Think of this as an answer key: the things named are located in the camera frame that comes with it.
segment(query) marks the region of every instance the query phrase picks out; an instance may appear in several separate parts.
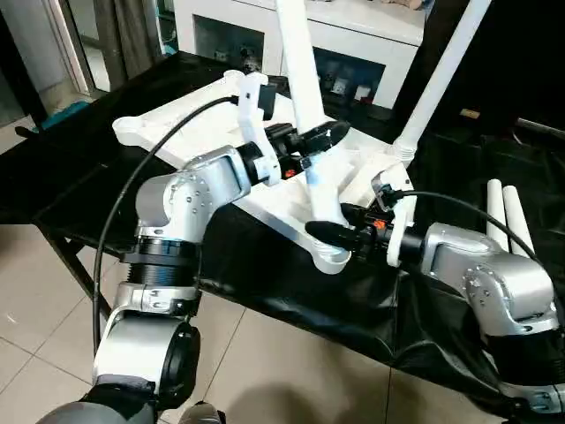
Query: white cylindrical tube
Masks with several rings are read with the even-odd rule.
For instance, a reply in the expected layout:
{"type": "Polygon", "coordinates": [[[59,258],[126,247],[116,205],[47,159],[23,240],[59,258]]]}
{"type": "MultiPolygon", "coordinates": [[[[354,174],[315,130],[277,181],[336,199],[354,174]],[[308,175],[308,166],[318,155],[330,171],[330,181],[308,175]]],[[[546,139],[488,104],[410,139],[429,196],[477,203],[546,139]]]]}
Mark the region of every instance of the white cylindrical tube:
{"type": "Polygon", "coordinates": [[[276,0],[276,12],[298,133],[306,133],[324,124],[327,119],[321,101],[304,0],[276,0]]]}
{"type": "MultiPolygon", "coordinates": [[[[506,225],[502,183],[499,179],[491,179],[486,186],[486,212],[488,215],[506,225]]],[[[509,251],[509,237],[491,223],[486,223],[486,235],[498,242],[502,249],[509,251]]]]}
{"type": "MultiPolygon", "coordinates": [[[[289,72],[294,115],[298,133],[302,134],[328,121],[321,100],[305,3],[304,0],[276,0],[276,11],[289,72]]],[[[322,175],[320,161],[323,157],[324,154],[311,157],[312,166],[305,172],[313,219],[346,225],[337,187],[322,175]]],[[[319,241],[314,242],[314,248],[314,264],[327,274],[340,272],[350,258],[349,252],[319,241]]]]}
{"type": "MultiPolygon", "coordinates": [[[[533,244],[531,243],[530,230],[528,229],[528,223],[524,216],[524,210],[522,209],[522,203],[520,202],[518,191],[513,185],[507,185],[502,189],[502,196],[504,198],[504,208],[506,210],[508,227],[520,239],[522,239],[531,250],[534,250],[533,244]]],[[[510,245],[512,247],[513,254],[520,254],[522,256],[529,257],[515,241],[510,240],[510,245]]]]}
{"type": "Polygon", "coordinates": [[[404,164],[410,163],[414,158],[418,141],[469,48],[490,3],[491,0],[471,0],[469,2],[402,134],[391,146],[391,152],[404,164]]]}

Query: white bracket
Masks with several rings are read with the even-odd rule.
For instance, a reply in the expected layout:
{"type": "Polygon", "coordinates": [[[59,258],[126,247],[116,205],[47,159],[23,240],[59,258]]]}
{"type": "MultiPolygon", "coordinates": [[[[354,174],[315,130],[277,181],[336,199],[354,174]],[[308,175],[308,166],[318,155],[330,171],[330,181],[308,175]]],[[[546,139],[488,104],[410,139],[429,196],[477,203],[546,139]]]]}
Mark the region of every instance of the white bracket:
{"type": "Polygon", "coordinates": [[[266,178],[266,186],[274,186],[281,181],[281,165],[265,133],[265,112],[259,108],[260,88],[267,84],[268,76],[258,72],[250,73],[241,80],[237,121],[244,141],[255,143],[263,154],[263,157],[255,160],[257,176],[259,179],[266,178]]]}
{"type": "MultiPolygon", "coordinates": [[[[413,190],[408,172],[401,163],[396,163],[389,168],[379,172],[371,183],[373,190],[379,198],[383,186],[391,186],[393,190],[413,190]]],[[[400,245],[402,244],[406,227],[414,225],[414,211],[416,210],[416,197],[410,196],[399,200],[392,208],[395,214],[393,230],[390,235],[387,249],[387,264],[391,267],[400,266],[400,245]]]]}

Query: black table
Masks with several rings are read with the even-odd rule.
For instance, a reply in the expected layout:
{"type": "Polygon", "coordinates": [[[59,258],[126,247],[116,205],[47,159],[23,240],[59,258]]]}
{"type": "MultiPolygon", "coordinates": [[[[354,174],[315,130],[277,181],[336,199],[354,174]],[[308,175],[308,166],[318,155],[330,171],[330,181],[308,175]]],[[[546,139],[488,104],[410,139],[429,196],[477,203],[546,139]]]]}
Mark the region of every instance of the black table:
{"type": "MultiPolygon", "coordinates": [[[[146,154],[120,145],[111,123],[218,80],[226,69],[225,64],[177,54],[1,155],[3,222],[37,225],[92,296],[92,279],[76,253],[83,246],[96,246],[119,190],[146,154]]],[[[367,118],[364,111],[333,113],[387,140],[387,128],[367,118]]],[[[485,208],[488,179],[516,185],[534,246],[561,294],[565,284],[564,157],[554,148],[517,146],[457,127],[425,135],[410,173],[418,188],[451,194],[481,208],[485,208]]],[[[172,171],[154,159],[138,186],[172,171]]],[[[108,254],[119,256],[132,246],[136,189],[126,196],[112,226],[108,254]]],[[[485,229],[484,223],[464,211],[419,201],[419,230],[425,232],[435,221],[485,229]]],[[[401,274],[384,259],[372,265],[352,261],[340,275],[325,276],[313,266],[308,252],[234,206],[215,214],[203,252],[207,292],[461,391],[490,412],[507,414],[508,400],[496,389],[498,379],[481,351],[470,309],[441,284],[401,274]]],[[[105,301],[103,309],[107,314],[105,301]]]]}

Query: table leg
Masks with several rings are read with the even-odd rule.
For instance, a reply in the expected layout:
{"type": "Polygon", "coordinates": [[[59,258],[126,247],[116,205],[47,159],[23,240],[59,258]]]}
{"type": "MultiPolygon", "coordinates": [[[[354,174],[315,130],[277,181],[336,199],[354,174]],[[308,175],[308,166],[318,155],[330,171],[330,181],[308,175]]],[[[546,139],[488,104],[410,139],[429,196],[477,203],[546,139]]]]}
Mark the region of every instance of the table leg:
{"type": "MultiPolygon", "coordinates": [[[[69,269],[74,279],[77,280],[82,290],[92,300],[94,295],[94,281],[88,274],[82,262],[77,257],[77,253],[84,245],[80,245],[76,241],[67,241],[64,237],[53,234],[52,232],[39,227],[43,237],[49,242],[53,250],[63,261],[64,265],[69,269]]],[[[100,310],[102,315],[108,319],[111,308],[106,299],[100,294],[100,310]]]]}

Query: robotic arm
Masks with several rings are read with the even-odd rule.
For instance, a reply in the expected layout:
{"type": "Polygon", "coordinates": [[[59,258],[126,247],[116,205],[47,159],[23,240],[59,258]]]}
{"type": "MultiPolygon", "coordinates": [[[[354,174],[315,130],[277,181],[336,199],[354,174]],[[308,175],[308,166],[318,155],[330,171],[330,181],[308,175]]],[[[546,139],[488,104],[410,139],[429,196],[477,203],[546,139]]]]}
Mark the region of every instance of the robotic arm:
{"type": "MultiPolygon", "coordinates": [[[[41,424],[153,423],[192,394],[200,334],[190,320],[200,302],[200,244],[214,212],[252,186],[271,186],[308,169],[312,156],[330,149],[350,128],[331,121],[300,135],[291,124],[265,129],[275,90],[264,82],[263,75],[247,76],[238,99],[248,143],[200,155],[139,189],[137,243],[122,258],[129,275],[118,286],[94,359],[94,387],[41,424]]],[[[219,422],[202,409],[201,418],[219,422]]]]}
{"type": "MultiPolygon", "coordinates": [[[[410,183],[407,174],[402,181],[396,188],[410,183]]],[[[389,182],[386,172],[373,180],[377,195],[373,208],[343,205],[350,228],[312,222],[306,230],[325,243],[354,252],[363,261],[373,261],[377,252],[387,250],[390,263],[390,250],[397,246],[396,258],[455,289],[477,318],[501,378],[499,389],[514,399],[511,404],[516,415],[562,420],[565,333],[549,275],[537,261],[509,254],[475,231],[434,223],[424,238],[417,236],[405,229],[405,205],[387,196],[389,182]],[[403,210],[396,228],[398,207],[403,210]]]]}

